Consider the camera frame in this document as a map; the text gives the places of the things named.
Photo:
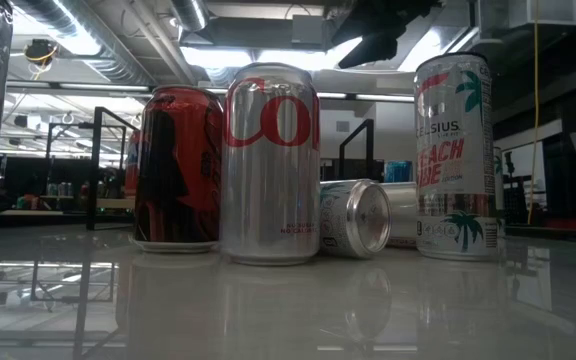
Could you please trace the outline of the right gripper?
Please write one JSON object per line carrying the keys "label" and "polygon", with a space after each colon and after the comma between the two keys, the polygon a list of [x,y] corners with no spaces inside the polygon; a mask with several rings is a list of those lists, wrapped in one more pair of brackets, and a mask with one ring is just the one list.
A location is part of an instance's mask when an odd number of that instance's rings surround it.
{"label": "right gripper", "polygon": [[[345,0],[325,4],[325,20],[339,28],[346,20],[368,26],[371,22],[407,25],[417,17],[427,17],[442,9],[442,0]],[[398,50],[398,28],[387,28],[368,35],[339,62],[341,69],[381,60],[390,60]]]}

